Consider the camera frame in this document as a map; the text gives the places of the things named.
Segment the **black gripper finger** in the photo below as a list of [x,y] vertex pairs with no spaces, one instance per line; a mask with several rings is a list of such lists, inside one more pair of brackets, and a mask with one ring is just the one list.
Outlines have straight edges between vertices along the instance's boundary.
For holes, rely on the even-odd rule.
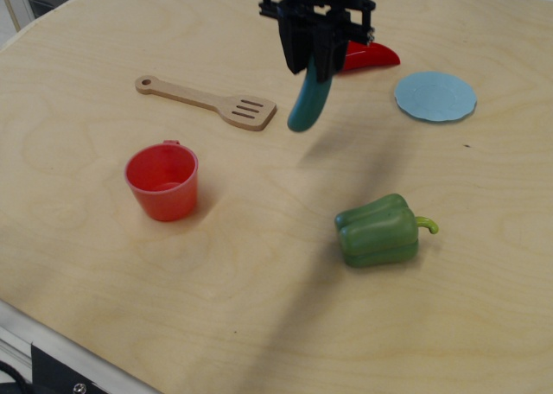
[[295,0],[282,0],[276,8],[280,40],[288,69],[298,74],[313,56],[315,11]]
[[328,82],[345,64],[349,44],[346,29],[350,19],[350,14],[345,10],[329,10],[326,15],[316,17],[313,57],[319,83]]

